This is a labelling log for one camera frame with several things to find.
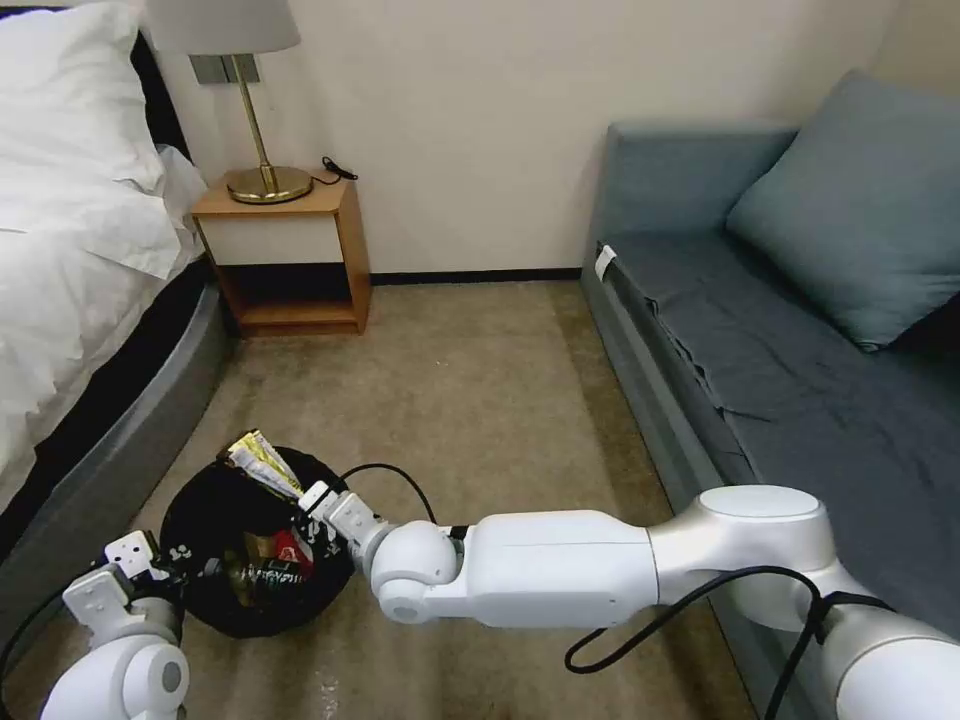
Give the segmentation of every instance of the bed frame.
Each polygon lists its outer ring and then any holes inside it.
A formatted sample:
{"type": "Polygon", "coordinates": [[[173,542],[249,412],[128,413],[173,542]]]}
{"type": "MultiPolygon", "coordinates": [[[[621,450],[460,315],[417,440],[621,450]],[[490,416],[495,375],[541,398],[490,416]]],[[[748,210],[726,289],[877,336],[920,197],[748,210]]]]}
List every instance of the bed frame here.
{"type": "MultiPolygon", "coordinates": [[[[36,9],[0,7],[0,20],[36,9]]],[[[142,36],[131,58],[143,84],[154,141],[189,157],[170,95],[142,36]]],[[[207,282],[160,370],[59,481],[0,565],[0,645],[31,610],[82,573],[107,542],[127,530],[203,415],[231,347],[219,290],[207,282]]],[[[40,616],[21,647],[58,608],[54,603],[40,616]]]]}

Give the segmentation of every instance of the baseboard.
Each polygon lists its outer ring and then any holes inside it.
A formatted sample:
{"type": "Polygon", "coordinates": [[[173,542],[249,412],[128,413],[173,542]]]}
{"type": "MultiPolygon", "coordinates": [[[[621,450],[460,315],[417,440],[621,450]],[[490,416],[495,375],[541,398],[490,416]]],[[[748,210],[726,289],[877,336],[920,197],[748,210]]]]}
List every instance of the baseboard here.
{"type": "Polygon", "coordinates": [[[437,285],[478,282],[531,282],[536,280],[578,280],[581,268],[533,270],[468,270],[433,273],[374,273],[374,285],[437,285]]]}

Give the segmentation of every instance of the brass lamp base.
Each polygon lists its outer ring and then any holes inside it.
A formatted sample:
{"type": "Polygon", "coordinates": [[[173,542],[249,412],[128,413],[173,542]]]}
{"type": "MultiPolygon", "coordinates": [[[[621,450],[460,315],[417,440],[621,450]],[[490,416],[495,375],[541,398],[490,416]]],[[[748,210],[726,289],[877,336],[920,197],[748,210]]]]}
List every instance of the brass lamp base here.
{"type": "Polygon", "coordinates": [[[313,178],[310,173],[297,168],[267,166],[230,173],[227,177],[230,197],[249,205],[290,202],[311,190],[313,178]]]}

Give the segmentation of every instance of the wall socket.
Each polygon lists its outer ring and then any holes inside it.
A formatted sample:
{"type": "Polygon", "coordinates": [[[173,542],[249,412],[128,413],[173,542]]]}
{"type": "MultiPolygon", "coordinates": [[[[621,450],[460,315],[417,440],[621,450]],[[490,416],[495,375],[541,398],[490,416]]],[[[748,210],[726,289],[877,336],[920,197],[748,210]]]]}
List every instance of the wall socket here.
{"type": "MultiPolygon", "coordinates": [[[[253,55],[237,55],[240,70],[248,83],[260,82],[260,73],[257,71],[257,62],[253,55]]],[[[233,71],[233,62],[229,55],[191,55],[190,64],[197,82],[201,85],[224,85],[237,82],[237,75],[233,71]]]]}

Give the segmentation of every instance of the trash can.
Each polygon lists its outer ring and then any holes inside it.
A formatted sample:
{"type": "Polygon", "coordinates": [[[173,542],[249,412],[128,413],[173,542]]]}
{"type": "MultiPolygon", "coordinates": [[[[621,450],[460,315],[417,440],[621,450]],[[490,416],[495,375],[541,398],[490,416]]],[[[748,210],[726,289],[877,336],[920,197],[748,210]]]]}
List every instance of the trash can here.
{"type": "MultiPolygon", "coordinates": [[[[316,458],[291,448],[277,452],[304,490],[317,481],[344,487],[316,458]]],[[[160,547],[187,577],[185,609],[234,638],[277,635],[309,622],[354,570],[345,541],[221,460],[174,498],[160,547]]]]}

